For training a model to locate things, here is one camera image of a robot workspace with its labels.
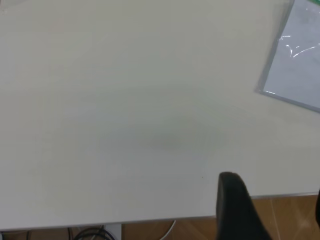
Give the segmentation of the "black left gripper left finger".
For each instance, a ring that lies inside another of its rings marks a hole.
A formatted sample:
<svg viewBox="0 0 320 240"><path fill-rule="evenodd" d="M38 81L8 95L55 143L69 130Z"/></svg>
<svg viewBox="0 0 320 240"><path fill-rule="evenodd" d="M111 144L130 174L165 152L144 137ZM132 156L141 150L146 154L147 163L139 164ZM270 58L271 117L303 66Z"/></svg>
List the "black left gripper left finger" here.
<svg viewBox="0 0 320 240"><path fill-rule="evenodd" d="M233 172L218 176L217 240L270 240L242 178Z"/></svg>

